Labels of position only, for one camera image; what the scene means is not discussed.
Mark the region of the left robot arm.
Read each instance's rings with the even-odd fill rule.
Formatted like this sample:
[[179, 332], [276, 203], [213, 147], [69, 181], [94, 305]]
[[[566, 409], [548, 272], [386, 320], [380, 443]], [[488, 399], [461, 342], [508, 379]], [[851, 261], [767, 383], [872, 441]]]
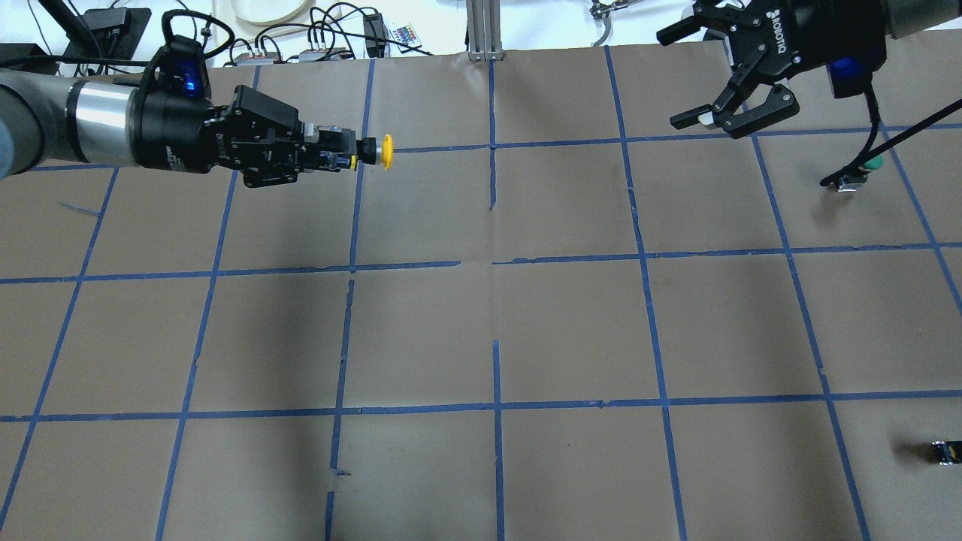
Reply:
[[298, 109], [250, 86], [230, 104], [165, 92], [154, 81], [102, 83], [24, 71], [2, 72], [2, 175], [49, 159], [179, 174], [238, 171], [248, 188], [293, 183], [306, 171], [388, 165], [389, 138], [359, 138], [317, 126]]

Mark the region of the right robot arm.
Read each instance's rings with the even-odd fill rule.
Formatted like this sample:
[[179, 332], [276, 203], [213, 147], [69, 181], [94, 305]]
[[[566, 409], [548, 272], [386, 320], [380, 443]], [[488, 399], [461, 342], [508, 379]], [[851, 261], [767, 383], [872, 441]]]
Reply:
[[785, 82], [817, 68], [827, 69], [835, 98], [865, 95], [886, 61], [887, 38], [959, 16], [958, 1], [694, 1], [657, 40], [667, 46], [701, 29], [724, 35], [731, 78], [714, 101], [674, 114], [670, 125], [749, 136], [798, 114]]

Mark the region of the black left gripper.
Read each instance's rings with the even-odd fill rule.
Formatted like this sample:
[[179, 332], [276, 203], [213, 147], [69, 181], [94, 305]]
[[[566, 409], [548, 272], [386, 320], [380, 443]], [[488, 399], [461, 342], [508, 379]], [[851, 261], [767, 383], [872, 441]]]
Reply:
[[249, 86], [236, 86], [227, 106], [159, 90], [138, 106], [132, 141], [144, 168], [209, 174], [223, 167], [240, 172], [247, 187], [268, 187], [358, 165], [356, 154], [309, 151], [357, 150], [354, 130], [303, 124], [296, 107]]

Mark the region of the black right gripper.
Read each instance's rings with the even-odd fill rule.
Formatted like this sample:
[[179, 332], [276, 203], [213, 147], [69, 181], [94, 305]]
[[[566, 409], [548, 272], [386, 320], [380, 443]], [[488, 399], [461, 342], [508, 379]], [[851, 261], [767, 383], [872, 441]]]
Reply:
[[[657, 31], [663, 46], [705, 30], [725, 35], [732, 77], [721, 95], [674, 114], [676, 130], [701, 125], [743, 138], [790, 119], [800, 103], [781, 80], [814, 71], [835, 59], [885, 45], [885, 17], [877, 1], [694, 1], [691, 13]], [[763, 103], [741, 107], [759, 86]]]

